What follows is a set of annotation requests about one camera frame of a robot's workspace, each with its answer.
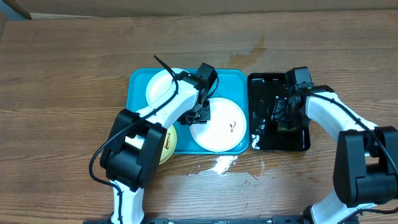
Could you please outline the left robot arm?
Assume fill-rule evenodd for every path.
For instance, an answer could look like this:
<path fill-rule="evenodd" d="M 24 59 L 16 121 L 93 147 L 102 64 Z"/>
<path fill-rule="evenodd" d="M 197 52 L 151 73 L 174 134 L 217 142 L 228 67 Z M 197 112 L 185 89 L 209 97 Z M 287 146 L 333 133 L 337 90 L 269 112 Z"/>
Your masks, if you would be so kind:
<path fill-rule="evenodd" d="M 214 67 L 203 63 L 195 73 L 176 73 L 168 65 L 164 70 L 172 78 L 171 86 L 149 106 L 132 112 L 121 110 L 106 142 L 95 152 L 94 159 L 106 171 L 106 180 L 91 178 L 111 186 L 114 211 L 108 223 L 142 223 L 143 195 L 154 178 L 167 138 L 174 122 L 191 126 L 211 119 L 209 97 L 218 85 Z"/>

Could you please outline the green yellow sponge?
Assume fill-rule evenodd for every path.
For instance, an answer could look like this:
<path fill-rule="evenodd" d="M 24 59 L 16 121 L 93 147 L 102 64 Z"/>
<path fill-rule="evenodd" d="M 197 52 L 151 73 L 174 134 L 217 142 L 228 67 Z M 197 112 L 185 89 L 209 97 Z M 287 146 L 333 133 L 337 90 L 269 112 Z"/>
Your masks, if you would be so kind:
<path fill-rule="evenodd" d="M 300 126 L 296 123 L 291 122 L 278 122 L 278 131 L 295 131 L 298 130 Z"/>

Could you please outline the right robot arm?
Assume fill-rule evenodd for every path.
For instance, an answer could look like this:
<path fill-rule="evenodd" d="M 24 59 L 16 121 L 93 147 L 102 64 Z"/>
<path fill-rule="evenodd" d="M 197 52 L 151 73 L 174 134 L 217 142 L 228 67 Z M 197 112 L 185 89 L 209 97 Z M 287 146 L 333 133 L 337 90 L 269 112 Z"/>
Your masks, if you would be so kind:
<path fill-rule="evenodd" d="M 397 199 L 397 129 L 380 127 L 346 106 L 327 85 L 316 86 L 306 67 L 285 73 L 287 96 L 279 98 L 271 117 L 283 129 L 317 122 L 337 143 L 333 190 L 303 212 L 308 223 L 357 223 L 364 213 Z"/>

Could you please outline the white plate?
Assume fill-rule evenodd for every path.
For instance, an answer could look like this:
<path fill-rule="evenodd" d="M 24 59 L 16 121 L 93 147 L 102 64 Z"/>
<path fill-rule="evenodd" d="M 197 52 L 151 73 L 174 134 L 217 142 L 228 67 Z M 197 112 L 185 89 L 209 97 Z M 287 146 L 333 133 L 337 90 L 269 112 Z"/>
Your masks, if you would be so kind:
<path fill-rule="evenodd" d="M 211 118 L 206 124 L 193 124 L 190 132 L 195 142 L 211 152 L 226 152 L 236 147 L 246 134 L 243 110 L 226 98 L 210 98 Z"/>
<path fill-rule="evenodd" d="M 168 100 L 175 91 L 175 82 L 171 74 L 162 69 L 148 82 L 146 87 L 146 102 L 148 105 L 156 103 L 160 105 Z"/>

